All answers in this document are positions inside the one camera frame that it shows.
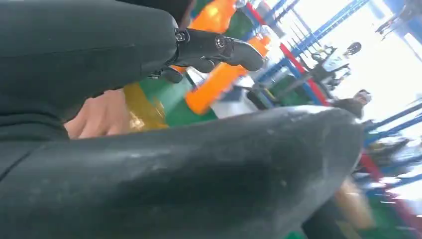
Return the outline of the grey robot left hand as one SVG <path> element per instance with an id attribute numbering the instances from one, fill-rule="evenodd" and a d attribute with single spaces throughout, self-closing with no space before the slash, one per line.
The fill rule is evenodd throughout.
<path id="1" fill-rule="evenodd" d="M 87 98 L 170 65 L 256 71 L 250 44 L 116 0 L 0 3 L 3 239 L 281 239 L 338 190 L 364 132 L 348 111 L 272 108 L 70 140 Z"/>

